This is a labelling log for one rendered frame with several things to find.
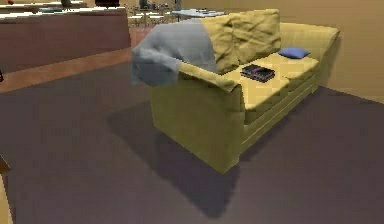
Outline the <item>yellow sofa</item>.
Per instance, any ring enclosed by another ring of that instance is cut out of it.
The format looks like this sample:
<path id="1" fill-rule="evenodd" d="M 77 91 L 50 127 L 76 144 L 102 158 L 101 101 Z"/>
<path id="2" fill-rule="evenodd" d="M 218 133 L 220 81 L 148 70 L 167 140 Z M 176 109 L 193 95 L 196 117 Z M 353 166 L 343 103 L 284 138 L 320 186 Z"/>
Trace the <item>yellow sofa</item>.
<path id="1" fill-rule="evenodd" d="M 284 47 L 309 52 L 302 59 L 277 53 L 257 59 L 275 71 L 265 83 L 239 68 L 223 75 L 181 63 L 175 85 L 150 89 L 154 126 L 219 173 L 315 92 L 340 30 L 308 24 L 280 25 Z"/>

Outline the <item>grey blanket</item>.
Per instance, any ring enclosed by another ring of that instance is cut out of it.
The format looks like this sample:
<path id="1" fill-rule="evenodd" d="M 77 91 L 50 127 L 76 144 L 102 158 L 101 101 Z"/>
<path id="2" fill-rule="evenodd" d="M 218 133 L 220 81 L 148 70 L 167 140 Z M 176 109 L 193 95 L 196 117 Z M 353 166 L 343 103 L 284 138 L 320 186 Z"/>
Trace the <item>grey blanket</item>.
<path id="1" fill-rule="evenodd" d="M 217 72 L 212 41 L 199 19 L 156 25 L 132 49 L 131 82 L 174 85 L 181 62 Z"/>

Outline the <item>black flat box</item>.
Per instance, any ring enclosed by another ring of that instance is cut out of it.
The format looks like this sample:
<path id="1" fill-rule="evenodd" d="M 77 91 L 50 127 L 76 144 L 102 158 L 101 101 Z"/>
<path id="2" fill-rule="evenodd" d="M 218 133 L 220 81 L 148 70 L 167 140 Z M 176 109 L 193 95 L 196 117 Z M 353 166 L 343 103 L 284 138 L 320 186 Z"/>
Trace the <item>black flat box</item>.
<path id="1" fill-rule="evenodd" d="M 275 71 L 259 65 L 251 64 L 243 67 L 241 74 L 246 78 L 265 83 L 275 76 Z"/>

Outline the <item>yellow crumpled cushion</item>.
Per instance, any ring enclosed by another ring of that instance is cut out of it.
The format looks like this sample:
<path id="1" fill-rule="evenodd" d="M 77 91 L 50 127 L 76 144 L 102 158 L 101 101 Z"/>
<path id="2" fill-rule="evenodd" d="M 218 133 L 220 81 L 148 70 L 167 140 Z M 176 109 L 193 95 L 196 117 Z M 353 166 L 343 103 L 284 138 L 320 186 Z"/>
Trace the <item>yellow crumpled cushion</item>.
<path id="1" fill-rule="evenodd" d="M 278 9 L 230 13 L 200 20 L 213 45 L 216 73 L 277 52 L 281 47 Z"/>

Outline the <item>pale grey table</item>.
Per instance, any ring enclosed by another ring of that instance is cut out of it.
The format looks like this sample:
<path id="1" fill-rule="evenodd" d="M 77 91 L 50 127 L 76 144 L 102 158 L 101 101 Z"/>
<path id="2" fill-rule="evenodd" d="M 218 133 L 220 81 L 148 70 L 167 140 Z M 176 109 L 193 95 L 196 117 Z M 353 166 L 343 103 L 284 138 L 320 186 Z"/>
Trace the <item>pale grey table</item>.
<path id="1" fill-rule="evenodd" d="M 210 11 L 210 10 L 197 10 L 197 9 L 183 9 L 172 11 L 172 14 L 177 16 L 186 16 L 193 18 L 215 17 L 224 15 L 224 12 Z"/>

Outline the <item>blue small pillow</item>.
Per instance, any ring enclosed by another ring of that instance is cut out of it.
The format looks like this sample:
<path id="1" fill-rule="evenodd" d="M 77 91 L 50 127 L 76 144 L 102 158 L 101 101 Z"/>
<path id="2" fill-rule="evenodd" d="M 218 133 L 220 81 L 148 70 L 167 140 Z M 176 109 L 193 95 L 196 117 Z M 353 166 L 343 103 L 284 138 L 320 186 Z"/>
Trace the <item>blue small pillow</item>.
<path id="1" fill-rule="evenodd" d="M 287 47 L 284 49 L 281 49 L 278 52 L 279 55 L 290 58 L 290 59 L 302 59 L 309 55 L 309 52 L 302 48 L 297 47 Z"/>

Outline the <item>brown long counter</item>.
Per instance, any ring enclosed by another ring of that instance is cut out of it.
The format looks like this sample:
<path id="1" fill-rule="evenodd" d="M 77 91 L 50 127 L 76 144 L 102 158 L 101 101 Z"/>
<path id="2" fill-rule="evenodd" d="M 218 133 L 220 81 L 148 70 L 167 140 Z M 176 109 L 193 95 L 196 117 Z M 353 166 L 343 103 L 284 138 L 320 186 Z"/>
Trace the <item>brown long counter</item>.
<path id="1" fill-rule="evenodd" d="M 0 14 L 0 71 L 4 73 L 130 46 L 122 7 Z"/>

